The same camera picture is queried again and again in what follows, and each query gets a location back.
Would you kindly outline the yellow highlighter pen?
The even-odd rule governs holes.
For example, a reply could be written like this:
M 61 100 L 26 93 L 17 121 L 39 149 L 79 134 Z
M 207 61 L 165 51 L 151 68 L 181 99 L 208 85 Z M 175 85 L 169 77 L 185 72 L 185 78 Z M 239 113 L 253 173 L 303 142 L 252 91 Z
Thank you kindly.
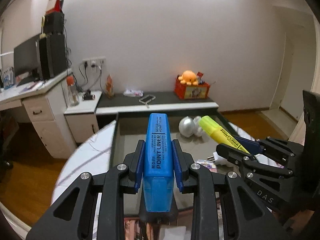
M 209 116 L 203 116 L 199 121 L 199 126 L 218 144 L 226 144 L 242 152 L 248 153 L 248 150 L 240 144 L 231 134 Z

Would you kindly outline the red storage crate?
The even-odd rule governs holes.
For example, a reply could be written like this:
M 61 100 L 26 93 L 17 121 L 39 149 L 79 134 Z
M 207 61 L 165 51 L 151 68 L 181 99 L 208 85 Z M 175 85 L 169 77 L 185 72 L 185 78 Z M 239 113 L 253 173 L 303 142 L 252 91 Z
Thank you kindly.
M 174 92 L 181 100 L 206 99 L 208 97 L 209 89 L 210 85 L 206 82 L 197 86 L 188 86 L 186 84 L 181 84 L 180 80 L 176 78 Z

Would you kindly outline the orange octopus plush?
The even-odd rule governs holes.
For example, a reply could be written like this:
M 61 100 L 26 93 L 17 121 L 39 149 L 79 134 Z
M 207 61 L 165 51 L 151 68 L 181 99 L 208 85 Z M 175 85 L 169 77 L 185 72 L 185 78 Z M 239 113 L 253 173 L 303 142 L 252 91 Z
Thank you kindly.
M 188 86 L 197 86 L 199 84 L 197 75 L 191 70 L 184 71 L 181 76 L 178 76 L 178 80 L 180 84 Z

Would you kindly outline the pink box with black rim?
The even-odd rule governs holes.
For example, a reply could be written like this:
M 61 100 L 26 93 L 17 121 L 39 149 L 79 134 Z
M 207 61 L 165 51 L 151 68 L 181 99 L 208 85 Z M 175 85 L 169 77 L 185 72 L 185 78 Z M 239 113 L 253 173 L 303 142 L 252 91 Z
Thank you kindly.
M 142 186 L 147 211 L 165 213 L 171 209 L 177 185 L 181 193 L 194 195 L 192 239 L 218 239 L 215 193 L 225 184 L 224 175 L 196 163 L 182 152 L 178 140 L 171 140 L 166 114 L 152 113 L 146 140 L 105 176 L 97 236 L 124 239 L 124 194 L 135 194 Z

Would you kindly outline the black remote control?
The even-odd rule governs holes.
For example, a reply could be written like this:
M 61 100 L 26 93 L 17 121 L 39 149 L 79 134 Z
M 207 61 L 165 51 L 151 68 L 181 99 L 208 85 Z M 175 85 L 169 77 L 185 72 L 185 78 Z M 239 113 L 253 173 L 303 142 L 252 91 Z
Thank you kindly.
M 178 218 L 178 208 L 175 200 L 172 201 L 169 212 L 149 212 L 144 202 L 140 203 L 139 218 L 144 223 L 159 224 L 173 222 Z

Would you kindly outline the silver ball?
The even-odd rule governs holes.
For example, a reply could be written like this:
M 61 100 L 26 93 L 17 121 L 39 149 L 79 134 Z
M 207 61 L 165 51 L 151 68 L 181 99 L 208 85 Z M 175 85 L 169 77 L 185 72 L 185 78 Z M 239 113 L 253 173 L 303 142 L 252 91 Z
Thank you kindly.
M 194 120 L 189 116 L 184 117 L 178 125 L 180 134 L 186 138 L 189 138 L 194 134 L 194 128 Z

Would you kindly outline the round bed striped sheet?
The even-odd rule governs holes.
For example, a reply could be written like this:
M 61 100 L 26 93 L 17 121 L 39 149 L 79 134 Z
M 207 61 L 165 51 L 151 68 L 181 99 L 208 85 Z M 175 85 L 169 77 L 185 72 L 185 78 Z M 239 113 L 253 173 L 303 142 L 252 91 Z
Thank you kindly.
M 52 202 L 55 202 L 59 196 L 67 189 L 69 185 L 83 172 L 89 172 L 92 175 L 105 173 L 109 170 L 111 163 L 111 144 L 112 139 L 116 137 L 116 122 L 112 121 L 109 125 L 91 136 L 80 145 L 70 156 L 64 165 L 55 185 L 52 195 Z M 191 144 L 184 149 L 194 150 L 193 159 L 196 163 L 204 165 L 212 172 L 217 172 L 217 165 L 207 160 L 215 152 L 217 143 L 206 133 L 200 138 L 185 138 L 181 134 L 176 135 L 180 144 L 187 143 L 188 139 L 195 139 L 198 145 Z M 224 168 L 235 169 L 233 167 L 222 166 Z M 161 225 L 159 232 L 156 227 L 147 225 L 147 237 L 151 239 L 190 239 L 191 238 L 191 212 L 182 211 L 178 219 L 169 225 Z

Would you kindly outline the black headboard shelf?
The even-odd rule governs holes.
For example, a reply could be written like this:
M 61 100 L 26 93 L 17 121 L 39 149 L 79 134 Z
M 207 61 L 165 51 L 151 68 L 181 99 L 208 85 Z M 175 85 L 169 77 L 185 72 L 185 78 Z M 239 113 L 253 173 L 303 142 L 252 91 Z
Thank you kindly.
M 154 99 L 144 104 L 139 98 L 116 94 L 112 98 L 102 95 L 96 107 L 96 115 L 116 115 L 120 113 L 160 113 L 202 109 L 218 109 L 212 99 L 179 99 L 174 92 L 149 92 Z

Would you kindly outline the orange snack bag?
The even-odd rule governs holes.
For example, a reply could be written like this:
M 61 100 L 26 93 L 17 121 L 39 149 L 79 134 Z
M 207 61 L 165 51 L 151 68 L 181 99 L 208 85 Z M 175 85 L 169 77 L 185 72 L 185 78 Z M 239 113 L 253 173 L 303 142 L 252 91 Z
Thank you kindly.
M 107 76 L 107 79 L 106 79 L 106 94 L 109 98 L 112 98 L 114 96 L 113 80 L 110 74 Z

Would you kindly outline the plastic bottle orange cap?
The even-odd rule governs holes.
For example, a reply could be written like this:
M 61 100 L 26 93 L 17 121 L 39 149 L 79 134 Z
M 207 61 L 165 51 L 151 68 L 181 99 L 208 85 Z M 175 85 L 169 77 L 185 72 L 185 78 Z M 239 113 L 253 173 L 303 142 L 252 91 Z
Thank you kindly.
M 79 94 L 75 85 L 74 77 L 67 76 L 66 78 L 67 88 L 68 88 L 68 99 L 71 106 L 76 106 L 79 104 Z

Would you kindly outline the white charger box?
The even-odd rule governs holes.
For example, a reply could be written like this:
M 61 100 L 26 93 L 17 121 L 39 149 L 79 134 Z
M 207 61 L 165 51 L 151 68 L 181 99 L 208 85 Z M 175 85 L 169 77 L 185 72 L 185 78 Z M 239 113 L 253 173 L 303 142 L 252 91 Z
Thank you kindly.
M 213 152 L 211 156 L 207 158 L 208 161 L 214 163 L 215 165 L 233 167 L 234 164 L 230 163 L 227 159 L 218 155 L 217 152 Z

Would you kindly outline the black computer tower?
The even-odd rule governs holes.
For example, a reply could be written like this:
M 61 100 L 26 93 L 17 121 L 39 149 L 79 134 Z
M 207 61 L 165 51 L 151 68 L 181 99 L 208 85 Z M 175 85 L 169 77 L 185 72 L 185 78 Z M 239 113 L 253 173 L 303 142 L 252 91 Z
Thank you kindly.
M 49 80 L 67 70 L 65 36 L 52 34 L 38 40 L 39 75 L 41 80 Z

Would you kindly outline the black speaker box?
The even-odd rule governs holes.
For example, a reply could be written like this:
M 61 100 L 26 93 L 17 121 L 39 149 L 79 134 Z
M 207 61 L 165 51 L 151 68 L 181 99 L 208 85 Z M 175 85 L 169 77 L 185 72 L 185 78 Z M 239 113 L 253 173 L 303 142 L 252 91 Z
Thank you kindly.
M 43 32 L 45 34 L 63 33 L 65 15 L 62 12 L 52 12 L 44 16 Z

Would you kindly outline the wall power strip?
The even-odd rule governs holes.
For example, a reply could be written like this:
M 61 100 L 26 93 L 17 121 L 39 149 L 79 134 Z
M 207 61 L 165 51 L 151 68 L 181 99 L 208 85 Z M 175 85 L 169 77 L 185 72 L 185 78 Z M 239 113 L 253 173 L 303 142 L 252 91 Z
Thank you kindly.
M 83 64 L 87 64 L 89 67 L 103 67 L 106 63 L 106 57 L 100 56 L 100 57 L 92 57 L 92 58 L 86 58 L 82 60 Z

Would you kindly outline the blue highlighter pen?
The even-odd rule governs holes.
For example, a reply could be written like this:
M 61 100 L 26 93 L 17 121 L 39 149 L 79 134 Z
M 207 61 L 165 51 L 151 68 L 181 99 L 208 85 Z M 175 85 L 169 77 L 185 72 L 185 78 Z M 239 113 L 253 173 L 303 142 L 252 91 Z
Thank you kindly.
M 146 210 L 169 212 L 174 186 L 174 167 L 168 116 L 149 116 L 145 141 L 143 193 Z

